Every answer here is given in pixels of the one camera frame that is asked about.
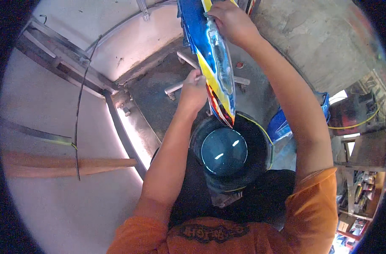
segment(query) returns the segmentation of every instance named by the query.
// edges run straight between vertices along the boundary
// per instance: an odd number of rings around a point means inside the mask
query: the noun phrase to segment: yellow cable
[[[351,126],[346,126],[346,127],[331,127],[331,126],[328,126],[328,128],[329,128],[329,129],[336,129],[336,130],[343,130],[343,129],[351,129],[351,128],[354,128],[354,127],[363,125],[363,124],[365,124],[366,122],[368,122],[369,120],[371,120],[376,114],[378,114],[379,109],[381,109],[381,108],[379,107],[378,104],[377,104],[377,107],[378,107],[378,109],[375,111],[375,113],[374,113],[372,116],[370,116],[367,120],[365,120],[365,121],[363,121],[363,122],[361,122],[361,123],[359,123],[359,124],[355,124],[355,125],[351,125]]]
[[[271,145],[272,145],[272,146],[275,146],[275,145],[272,143],[272,140],[271,140],[271,138],[269,137],[269,135],[267,134],[267,132],[262,128],[262,126],[261,126],[259,123],[257,123],[256,121],[254,121],[254,120],[252,120],[252,119],[250,119],[250,118],[247,118],[246,116],[244,116],[244,115],[242,115],[242,114],[240,114],[240,113],[237,113],[237,115],[242,116],[242,117],[245,118],[246,120],[253,122],[253,123],[256,124],[259,128],[261,128],[261,130],[265,133],[265,135],[267,135],[267,138],[268,138],[268,140],[271,142]],[[269,166],[269,169],[267,169],[267,171],[270,170],[271,168],[272,168],[272,162],[271,162],[271,166]]]
[[[229,191],[229,190],[228,190],[228,191],[227,191],[227,190],[225,190],[224,192],[238,191],[238,190],[244,189],[245,187],[246,187],[246,186],[244,186],[244,187],[240,187],[240,188],[238,188],[238,189],[235,189],[235,190],[230,190],[230,191]]]
[[[274,146],[274,144],[272,143],[271,138],[269,137],[269,135],[267,134],[267,132],[262,128],[261,125],[259,125],[256,121],[254,121],[254,120],[252,120],[252,119],[250,119],[250,118],[247,118],[246,116],[244,116],[244,115],[242,115],[242,114],[240,114],[240,113],[237,113],[237,115],[242,116],[242,117],[245,118],[246,120],[249,120],[249,121],[253,122],[253,123],[256,124],[259,128],[261,128],[261,130],[265,133],[265,135],[267,135],[267,138],[268,138],[268,140],[271,142],[271,145]]]

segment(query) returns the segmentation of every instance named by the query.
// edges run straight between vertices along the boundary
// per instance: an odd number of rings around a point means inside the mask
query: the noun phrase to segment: forearm
[[[320,104],[304,79],[261,36],[251,44],[246,50],[267,76],[295,139],[300,143],[329,140]]]
[[[162,145],[145,175],[141,197],[172,206],[185,177],[190,131],[195,114],[176,111]]]
[[[308,84],[260,35],[249,40],[245,50],[267,76],[297,142],[296,182],[332,167],[325,116]]]

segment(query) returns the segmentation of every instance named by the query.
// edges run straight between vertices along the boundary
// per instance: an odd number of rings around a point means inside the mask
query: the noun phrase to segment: hand
[[[207,14],[215,17],[222,35],[244,50],[253,40],[261,37],[248,15],[229,0],[215,2]]]
[[[200,74],[199,69],[194,69],[183,81],[177,112],[186,115],[194,114],[196,117],[200,109],[206,104],[206,77]]]

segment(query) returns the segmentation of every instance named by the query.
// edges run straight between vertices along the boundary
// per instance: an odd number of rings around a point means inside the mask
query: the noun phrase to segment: orange t-shirt
[[[203,217],[168,231],[150,218],[130,217],[107,253],[328,253],[337,228],[335,168],[303,179],[285,204],[284,228]]]

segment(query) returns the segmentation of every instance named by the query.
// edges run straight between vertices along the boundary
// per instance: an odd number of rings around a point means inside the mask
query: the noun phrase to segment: bucket
[[[216,116],[207,117],[194,130],[190,139],[190,149],[200,165],[203,166],[208,187],[217,193],[233,194],[242,191],[269,169],[272,163],[272,148],[261,125],[251,116],[237,111],[232,130],[240,134],[245,140],[247,149],[245,162],[242,167],[232,170],[231,174],[225,172],[221,175],[215,174],[203,161],[204,153],[209,152],[202,149],[204,148],[203,143],[215,130],[225,127]]]

